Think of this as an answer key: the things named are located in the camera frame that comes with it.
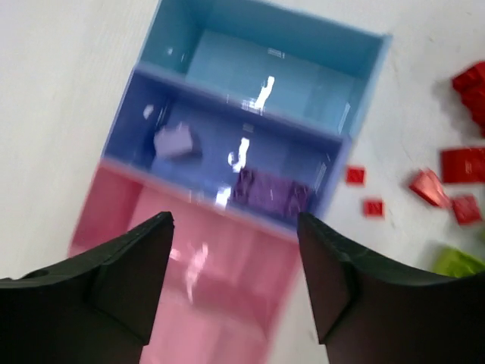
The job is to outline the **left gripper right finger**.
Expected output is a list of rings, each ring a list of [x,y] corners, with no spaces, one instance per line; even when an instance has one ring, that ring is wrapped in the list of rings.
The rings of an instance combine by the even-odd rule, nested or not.
[[[308,213],[298,240],[331,363],[482,363],[484,275],[451,278],[350,240]]]

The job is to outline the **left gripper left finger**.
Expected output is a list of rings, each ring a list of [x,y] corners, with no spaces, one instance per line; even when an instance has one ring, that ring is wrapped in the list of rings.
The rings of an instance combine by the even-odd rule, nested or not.
[[[174,236],[170,212],[19,279],[1,281],[3,363],[137,363]]]

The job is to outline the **purple lego brick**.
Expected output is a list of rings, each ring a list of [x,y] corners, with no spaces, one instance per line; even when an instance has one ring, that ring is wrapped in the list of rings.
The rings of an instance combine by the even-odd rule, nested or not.
[[[243,168],[232,189],[231,200],[259,212],[287,220],[306,212],[313,189],[296,180]]]

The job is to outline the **green L lego stack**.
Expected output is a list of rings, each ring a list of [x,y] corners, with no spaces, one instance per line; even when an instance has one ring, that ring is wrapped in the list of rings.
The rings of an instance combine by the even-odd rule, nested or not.
[[[189,125],[183,123],[174,128],[161,128],[154,135],[153,143],[157,158],[185,158],[202,154],[198,134]]]

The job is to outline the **lime printed lego brick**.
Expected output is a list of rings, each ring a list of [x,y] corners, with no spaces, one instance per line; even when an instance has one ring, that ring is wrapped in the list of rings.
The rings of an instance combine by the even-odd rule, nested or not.
[[[459,249],[445,246],[435,259],[432,272],[452,278],[463,278],[484,272],[484,263]]]

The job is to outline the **small red lego tile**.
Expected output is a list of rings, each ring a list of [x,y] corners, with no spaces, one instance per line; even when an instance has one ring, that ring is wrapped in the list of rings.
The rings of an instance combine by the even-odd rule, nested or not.
[[[384,218],[385,203],[381,198],[366,198],[362,202],[362,212],[366,218]]]

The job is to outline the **small pink bin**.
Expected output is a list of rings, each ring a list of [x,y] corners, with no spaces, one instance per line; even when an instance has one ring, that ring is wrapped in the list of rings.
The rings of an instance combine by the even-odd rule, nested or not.
[[[300,267],[293,231],[104,158],[70,243],[83,253],[159,212],[174,238],[143,363],[264,363]]]

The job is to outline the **tiny red lego tile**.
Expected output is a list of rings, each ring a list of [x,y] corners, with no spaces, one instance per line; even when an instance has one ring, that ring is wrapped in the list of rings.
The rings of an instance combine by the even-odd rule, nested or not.
[[[346,168],[346,184],[364,186],[366,181],[366,169],[362,166],[348,166]]]

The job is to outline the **red slope lego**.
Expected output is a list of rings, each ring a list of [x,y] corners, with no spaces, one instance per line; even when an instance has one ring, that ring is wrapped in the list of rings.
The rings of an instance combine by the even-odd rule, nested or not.
[[[408,188],[433,207],[440,209],[450,207],[450,199],[444,192],[440,179],[430,169],[421,169],[411,179]]]

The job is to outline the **small red lego plate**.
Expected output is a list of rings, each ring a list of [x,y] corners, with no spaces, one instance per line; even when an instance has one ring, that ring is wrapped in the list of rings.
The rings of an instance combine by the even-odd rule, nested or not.
[[[451,199],[455,220],[461,226],[481,222],[483,220],[477,199],[471,194],[464,194]]]

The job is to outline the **red lego cluster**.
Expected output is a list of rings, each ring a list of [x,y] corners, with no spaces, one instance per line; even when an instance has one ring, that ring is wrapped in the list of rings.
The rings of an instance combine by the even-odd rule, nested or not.
[[[484,61],[453,77],[452,88],[484,137]],[[445,184],[484,183],[483,146],[445,149],[440,153],[440,162],[441,178]]]

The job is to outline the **periwinkle blue bin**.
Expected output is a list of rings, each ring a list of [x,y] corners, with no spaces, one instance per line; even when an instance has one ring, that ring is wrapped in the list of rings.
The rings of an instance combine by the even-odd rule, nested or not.
[[[202,154],[157,158],[154,135],[180,123],[198,134]],[[231,200],[239,172],[252,168],[306,184],[313,189],[306,212],[319,215],[330,204],[350,146],[348,137],[250,111],[140,65],[127,82],[102,154],[221,208],[295,229],[297,218],[277,218]]]

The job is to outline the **light blue bin right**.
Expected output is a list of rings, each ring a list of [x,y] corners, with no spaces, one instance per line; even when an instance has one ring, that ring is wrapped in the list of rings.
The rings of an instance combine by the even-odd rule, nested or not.
[[[268,1],[164,0],[139,62],[250,111],[353,138],[391,40]]]

